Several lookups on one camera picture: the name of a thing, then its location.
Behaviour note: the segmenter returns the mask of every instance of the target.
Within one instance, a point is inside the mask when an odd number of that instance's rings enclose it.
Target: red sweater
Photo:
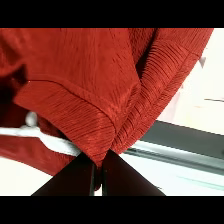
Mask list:
[[[121,153],[150,128],[212,31],[2,28],[0,126],[20,126],[35,111],[42,131],[68,138],[100,166],[109,148]],[[4,139],[0,155],[51,174],[71,159],[34,146],[11,153]]]

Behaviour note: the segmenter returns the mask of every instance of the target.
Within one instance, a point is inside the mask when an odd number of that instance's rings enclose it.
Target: red fabric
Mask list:
[[[100,166],[109,148],[121,153],[150,128],[200,58],[212,31],[1,29],[0,83],[14,78],[13,102],[37,112],[44,132],[66,136]],[[49,167],[64,165],[66,156],[56,155],[62,159],[52,157]]]

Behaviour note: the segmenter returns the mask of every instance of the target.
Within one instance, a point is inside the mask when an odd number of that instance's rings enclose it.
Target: cable knit pattern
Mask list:
[[[101,166],[109,148],[121,153],[150,128],[212,31],[2,29],[0,83],[1,77],[14,78],[13,101],[37,112],[40,128],[57,136],[60,130]],[[21,66],[26,82],[14,76]]]

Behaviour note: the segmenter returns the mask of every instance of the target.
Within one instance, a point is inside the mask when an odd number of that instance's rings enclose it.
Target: ribbed fabric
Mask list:
[[[150,128],[212,31],[1,29],[0,77],[14,77],[23,66],[14,102],[37,112],[43,131],[66,136],[100,166],[109,148],[121,153]]]

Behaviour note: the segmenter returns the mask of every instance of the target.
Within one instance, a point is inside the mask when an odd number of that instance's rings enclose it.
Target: ribbed hem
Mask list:
[[[107,115],[94,105],[48,81],[30,81],[15,102],[51,122],[96,165],[101,164],[115,129]]]

